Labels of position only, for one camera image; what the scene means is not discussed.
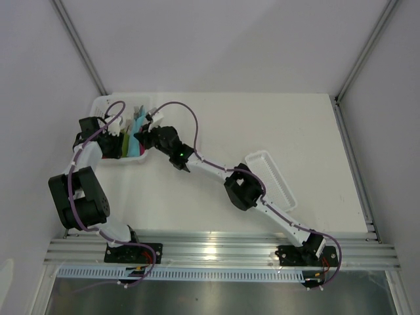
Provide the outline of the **teal paper napkin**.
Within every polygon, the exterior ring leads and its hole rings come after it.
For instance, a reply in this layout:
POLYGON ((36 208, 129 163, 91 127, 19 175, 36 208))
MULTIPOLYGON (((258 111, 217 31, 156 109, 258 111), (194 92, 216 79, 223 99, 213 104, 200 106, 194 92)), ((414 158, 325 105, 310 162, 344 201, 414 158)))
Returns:
POLYGON ((146 115, 146 112, 144 110, 144 107, 141 106, 135 112, 133 116, 131 131, 129 133, 129 144, 128 144, 128 150, 127 150, 128 158, 136 158, 142 155, 139 141, 134 137, 134 135, 140 132, 140 129, 143 126, 145 115, 146 115))

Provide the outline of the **large white plastic basket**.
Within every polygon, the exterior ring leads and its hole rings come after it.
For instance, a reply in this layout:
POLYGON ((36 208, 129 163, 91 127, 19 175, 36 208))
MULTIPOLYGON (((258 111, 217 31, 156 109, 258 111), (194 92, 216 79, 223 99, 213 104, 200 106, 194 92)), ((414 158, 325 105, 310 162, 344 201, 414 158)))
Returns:
MULTIPOLYGON (((125 103, 124 112, 121 115, 120 127, 121 132, 130 131, 131 125, 137 108, 143 106, 143 110, 147 113, 156 107, 156 97, 151 94, 144 93, 114 93, 108 96, 100 96, 93 101, 90 116, 104 117, 106 110, 115 101, 122 100, 125 103)), ((101 166, 111 165, 134 165, 136 163, 143 163, 146 160, 148 153, 145 152, 137 157, 121 157, 120 159, 102 159, 99 162, 101 166)))

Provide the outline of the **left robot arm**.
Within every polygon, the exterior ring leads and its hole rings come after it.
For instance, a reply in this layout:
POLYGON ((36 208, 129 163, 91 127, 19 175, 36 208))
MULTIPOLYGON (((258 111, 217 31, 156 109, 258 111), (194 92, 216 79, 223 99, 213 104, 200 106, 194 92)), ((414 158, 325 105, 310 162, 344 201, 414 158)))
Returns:
POLYGON ((142 256, 142 246, 133 229, 110 216, 110 204, 96 175, 102 158, 122 156, 123 135, 113 135, 102 117, 79 120, 81 132, 73 144, 74 155, 63 174, 51 177, 49 189, 60 222, 68 230, 94 232, 107 241, 106 263, 133 263, 142 256))

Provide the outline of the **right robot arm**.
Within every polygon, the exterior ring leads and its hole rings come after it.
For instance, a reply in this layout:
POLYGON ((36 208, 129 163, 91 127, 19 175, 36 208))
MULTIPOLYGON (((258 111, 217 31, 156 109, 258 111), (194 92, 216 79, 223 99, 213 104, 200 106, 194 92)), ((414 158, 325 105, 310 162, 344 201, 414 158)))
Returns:
POLYGON ((134 137, 145 150, 155 148, 165 154, 176 169, 201 173, 223 184, 230 202, 239 210, 254 209, 276 222, 304 263, 312 265, 322 259, 325 238, 277 208, 267 198, 264 183, 245 164, 225 169, 204 160, 193 147, 180 140, 174 127, 154 127, 137 132, 134 137))

